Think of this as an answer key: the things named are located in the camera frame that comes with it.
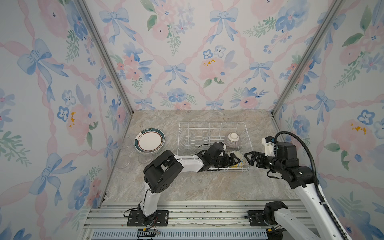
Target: clear plastic cup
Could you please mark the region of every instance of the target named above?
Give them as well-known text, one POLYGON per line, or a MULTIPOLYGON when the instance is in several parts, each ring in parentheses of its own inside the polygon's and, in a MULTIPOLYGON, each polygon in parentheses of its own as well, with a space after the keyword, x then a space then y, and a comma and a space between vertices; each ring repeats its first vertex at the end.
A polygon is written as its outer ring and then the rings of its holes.
POLYGON ((140 153, 138 157, 139 163, 148 164, 154 160, 153 154, 149 151, 144 151, 140 153))
POLYGON ((116 168, 123 172, 130 172, 133 169, 132 157, 122 152, 116 161, 116 168))

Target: floral wallpaper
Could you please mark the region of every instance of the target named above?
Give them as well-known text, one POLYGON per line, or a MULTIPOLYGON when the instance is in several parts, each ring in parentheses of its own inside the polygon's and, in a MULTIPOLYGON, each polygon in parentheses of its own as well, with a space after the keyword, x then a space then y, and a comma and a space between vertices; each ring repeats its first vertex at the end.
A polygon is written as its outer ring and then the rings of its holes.
MULTIPOLYGON (((309 146, 325 196, 354 240, 384 239, 383 8, 383 0, 345 1, 276 117, 309 146)), ((308 166, 300 144, 286 141, 308 166)))
POLYGON ((0 240, 76 239, 130 116, 71 0, 0 19, 0 240))
POLYGON ((272 109, 332 0, 86 3, 134 109, 220 110, 272 109))

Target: cable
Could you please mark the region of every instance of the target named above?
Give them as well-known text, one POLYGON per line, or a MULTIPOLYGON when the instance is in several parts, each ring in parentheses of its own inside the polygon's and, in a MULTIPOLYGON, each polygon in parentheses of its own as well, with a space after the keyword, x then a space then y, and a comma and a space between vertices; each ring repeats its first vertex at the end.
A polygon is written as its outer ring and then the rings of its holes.
POLYGON ((348 237, 346 235, 346 233, 344 232, 343 230, 343 227, 340 226, 340 224, 337 222, 337 219, 335 217, 335 215, 333 215, 331 209, 329 208, 328 204, 323 204, 325 203, 325 198, 323 197, 323 195, 321 194, 320 192, 320 189, 319 189, 319 180, 317 179, 317 171, 316 171, 316 166, 315 166, 315 163, 314 163, 314 160, 313 160, 313 157, 312 157, 312 154, 309 150, 309 148, 307 147, 307 145, 302 141, 301 138, 299 138, 297 135, 295 135, 294 133, 291 133, 291 132, 288 132, 288 131, 281 131, 281 132, 278 132, 276 135, 275 135, 275 138, 273 140, 273 143, 276 145, 276 142, 277 142, 277 137, 281 134, 288 134, 292 137, 294 137, 304 148, 305 152, 307 153, 308 155, 308 158, 310 159, 310 162, 311 162, 311 167, 312 167, 312 176, 313 176, 313 183, 314 183, 314 188, 316 190, 316 193, 317 193, 317 196, 319 197, 322 205, 324 206, 325 210, 327 211, 329 217, 332 219, 333 223, 336 225, 336 228, 339 230, 342 238, 344 240, 348 240, 348 237))

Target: dish rack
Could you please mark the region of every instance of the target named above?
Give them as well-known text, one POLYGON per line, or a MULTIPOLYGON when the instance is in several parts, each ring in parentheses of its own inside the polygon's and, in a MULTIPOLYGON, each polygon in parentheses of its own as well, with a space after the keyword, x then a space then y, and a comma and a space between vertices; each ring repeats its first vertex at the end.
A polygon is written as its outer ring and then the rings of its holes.
MULTIPOLYGON (((245 122, 181 122, 179 124, 177 154, 179 156, 192 156, 196 154, 195 151, 200 152, 201 150, 208 150, 209 145, 212 145, 214 142, 224 143, 225 137, 232 132, 239 135, 240 144, 237 148, 227 147, 225 150, 226 153, 239 151, 242 156, 244 156, 245 153, 253 151, 245 122)), ((243 161, 244 165, 241 167, 212 167, 210 170, 220 170, 221 172, 244 172, 256 168, 249 166, 245 158, 243 161)))

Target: white plate with green rim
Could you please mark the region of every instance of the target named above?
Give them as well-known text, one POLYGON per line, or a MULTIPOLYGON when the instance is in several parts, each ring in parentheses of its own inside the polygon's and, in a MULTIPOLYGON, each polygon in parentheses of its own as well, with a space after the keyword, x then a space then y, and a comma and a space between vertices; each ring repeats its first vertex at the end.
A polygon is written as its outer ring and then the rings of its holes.
POLYGON ((149 151, 158 152, 164 145, 164 133, 157 128, 148 128, 141 131, 135 138, 135 149, 139 153, 149 151))

